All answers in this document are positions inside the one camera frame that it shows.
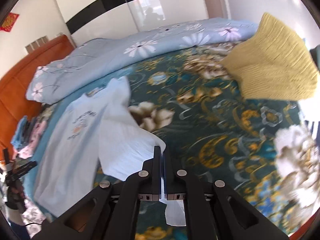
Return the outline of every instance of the white wall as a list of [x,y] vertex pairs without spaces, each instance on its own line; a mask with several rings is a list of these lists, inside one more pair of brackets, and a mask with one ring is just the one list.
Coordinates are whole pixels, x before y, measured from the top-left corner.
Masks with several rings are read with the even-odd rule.
[[234,20],[259,23],[262,14],[269,12],[306,38],[309,49],[320,44],[320,29],[301,0],[227,0],[227,4]]
[[27,55],[26,45],[43,36],[70,36],[55,0],[19,0],[12,12],[20,16],[11,32],[0,31],[0,78]]

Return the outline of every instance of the sliding wardrobe door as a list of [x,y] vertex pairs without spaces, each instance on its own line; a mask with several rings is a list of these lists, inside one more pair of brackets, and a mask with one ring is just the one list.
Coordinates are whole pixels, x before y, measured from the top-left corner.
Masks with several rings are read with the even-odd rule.
[[138,31],[125,0],[57,0],[57,4],[76,45]]
[[204,0],[126,0],[139,31],[208,18]]

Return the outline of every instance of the knitted yellow cushion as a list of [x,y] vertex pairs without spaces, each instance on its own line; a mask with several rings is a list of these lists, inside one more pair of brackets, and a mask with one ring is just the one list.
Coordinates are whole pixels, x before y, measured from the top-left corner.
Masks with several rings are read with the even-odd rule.
[[245,99],[300,100],[313,96],[318,70],[304,41],[265,13],[257,33],[222,62]]

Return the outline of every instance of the pink clothing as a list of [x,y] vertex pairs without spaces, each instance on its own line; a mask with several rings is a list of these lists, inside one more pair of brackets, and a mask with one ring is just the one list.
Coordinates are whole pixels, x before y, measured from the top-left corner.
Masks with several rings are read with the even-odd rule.
[[47,121],[42,121],[41,123],[37,122],[31,132],[29,144],[23,149],[21,149],[19,152],[17,152],[16,149],[13,148],[13,159],[16,157],[17,154],[19,154],[19,157],[22,159],[31,157],[46,127]]

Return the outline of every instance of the cable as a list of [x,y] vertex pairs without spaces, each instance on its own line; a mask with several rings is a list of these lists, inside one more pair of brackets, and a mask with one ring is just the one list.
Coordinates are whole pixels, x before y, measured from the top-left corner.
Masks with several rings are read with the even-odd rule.
[[36,222],[32,222],[32,223],[26,224],[26,225],[24,225],[24,226],[26,227],[26,226],[30,226],[30,225],[33,225],[33,224],[41,225],[41,224],[38,224],[38,223],[36,223]]

